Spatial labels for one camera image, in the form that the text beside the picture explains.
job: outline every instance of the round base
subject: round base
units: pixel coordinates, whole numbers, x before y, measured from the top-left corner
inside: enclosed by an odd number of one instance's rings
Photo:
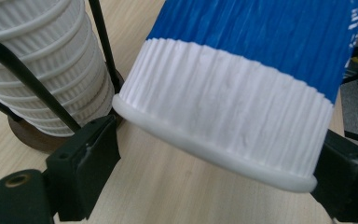
[[[8,118],[11,131],[23,144],[36,150],[52,153],[59,148],[68,137],[54,137],[40,132],[36,127],[29,124],[25,119],[14,121]]]

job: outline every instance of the stack of white cups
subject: stack of white cups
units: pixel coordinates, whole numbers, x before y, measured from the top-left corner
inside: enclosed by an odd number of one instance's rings
[[[0,0],[0,42],[81,126],[109,113],[114,88],[83,0]],[[0,102],[43,133],[73,134],[2,64]]]

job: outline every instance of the wooden table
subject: wooden table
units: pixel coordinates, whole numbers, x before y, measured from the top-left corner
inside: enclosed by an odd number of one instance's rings
[[[117,69],[126,77],[164,0],[101,2]],[[340,102],[330,128],[343,134]],[[331,223],[310,194],[234,175],[128,122],[118,130],[118,142],[122,159],[84,223]],[[22,169],[44,170],[47,156],[20,142],[0,113],[0,178]]]

